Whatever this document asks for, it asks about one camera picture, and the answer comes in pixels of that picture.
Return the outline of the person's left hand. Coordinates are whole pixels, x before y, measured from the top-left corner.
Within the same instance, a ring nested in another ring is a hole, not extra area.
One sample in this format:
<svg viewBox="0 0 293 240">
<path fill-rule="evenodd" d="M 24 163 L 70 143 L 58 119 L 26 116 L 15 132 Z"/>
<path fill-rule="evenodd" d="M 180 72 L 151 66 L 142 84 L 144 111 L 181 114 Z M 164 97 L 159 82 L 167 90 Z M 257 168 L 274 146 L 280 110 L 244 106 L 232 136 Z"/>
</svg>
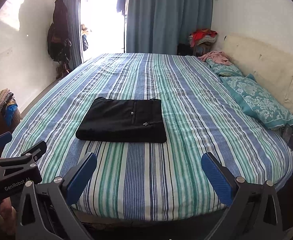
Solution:
<svg viewBox="0 0 293 240">
<path fill-rule="evenodd" d="M 4 199 L 0 204 L 0 230 L 8 236 L 16 233 L 17 212 L 12 206 L 10 197 Z"/>
</svg>

